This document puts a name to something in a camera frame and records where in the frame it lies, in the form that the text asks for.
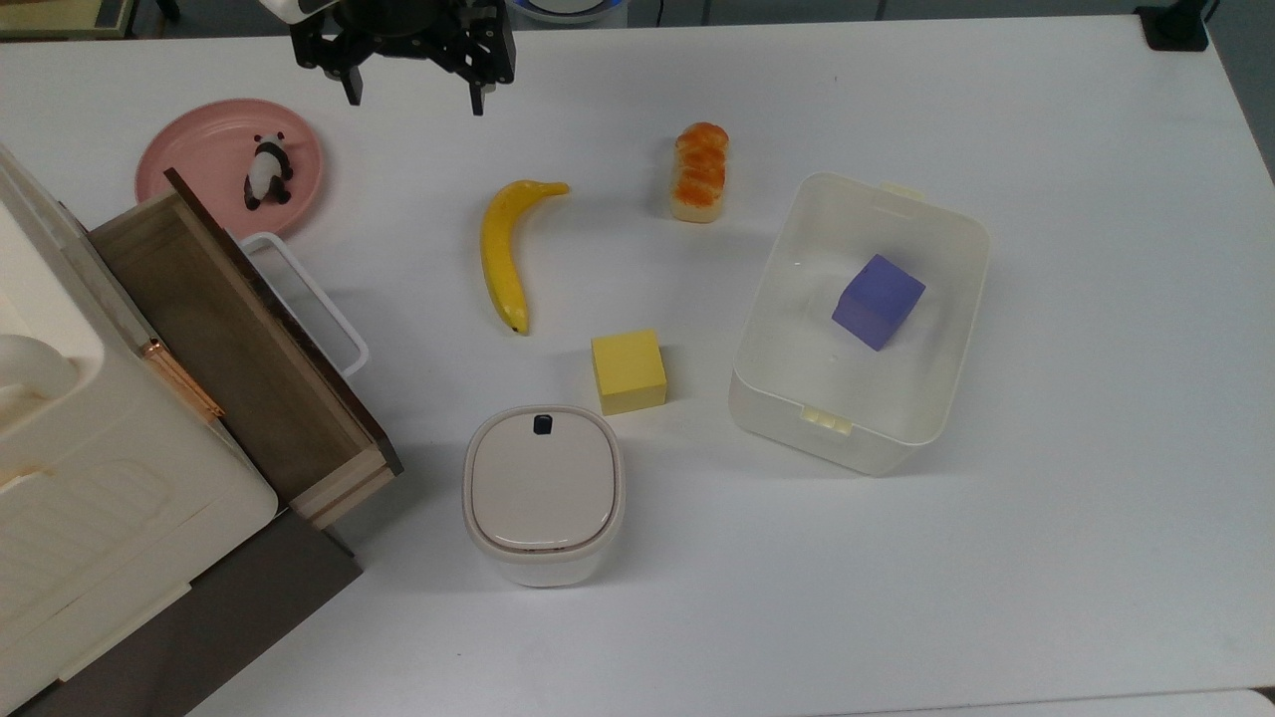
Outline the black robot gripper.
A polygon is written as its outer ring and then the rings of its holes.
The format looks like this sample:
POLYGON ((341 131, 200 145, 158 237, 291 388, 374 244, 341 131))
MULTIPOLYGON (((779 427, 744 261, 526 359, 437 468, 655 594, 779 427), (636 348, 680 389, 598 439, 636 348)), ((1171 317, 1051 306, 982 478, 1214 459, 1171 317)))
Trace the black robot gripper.
POLYGON ((352 106, 363 101, 360 64, 374 54, 470 68, 476 117, 484 115, 486 94, 515 78, 513 29, 499 26, 497 1, 337 1, 332 18, 339 27, 333 38, 323 26, 291 26, 293 54, 300 68, 339 82, 352 106))

